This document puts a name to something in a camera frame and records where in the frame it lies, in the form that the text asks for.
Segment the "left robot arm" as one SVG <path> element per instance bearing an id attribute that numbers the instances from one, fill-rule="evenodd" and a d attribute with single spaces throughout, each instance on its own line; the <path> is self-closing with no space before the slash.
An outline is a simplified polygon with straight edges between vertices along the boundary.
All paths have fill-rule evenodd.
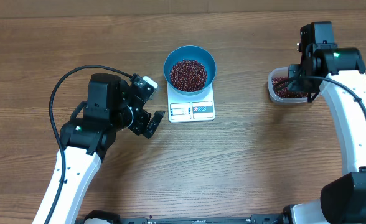
<path id="1" fill-rule="evenodd" d="M 157 91 L 151 78 L 96 73 L 81 102 L 60 130 L 64 148 L 57 153 L 54 173 L 34 223 L 74 223 L 90 182 L 98 172 L 116 133 L 125 128 L 151 138 L 164 112 L 143 109 Z"/>

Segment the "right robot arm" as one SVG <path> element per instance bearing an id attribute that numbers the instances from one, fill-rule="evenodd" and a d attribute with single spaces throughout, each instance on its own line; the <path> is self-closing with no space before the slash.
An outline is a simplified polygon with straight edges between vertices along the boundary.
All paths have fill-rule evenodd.
<path id="1" fill-rule="evenodd" d="M 322 95 L 331 111 L 342 154 L 342 177 L 327 184 L 319 199 L 290 209 L 293 223 L 366 223 L 366 67 L 356 48 L 340 48 L 331 22 L 300 30 L 299 65 L 273 86 Z"/>

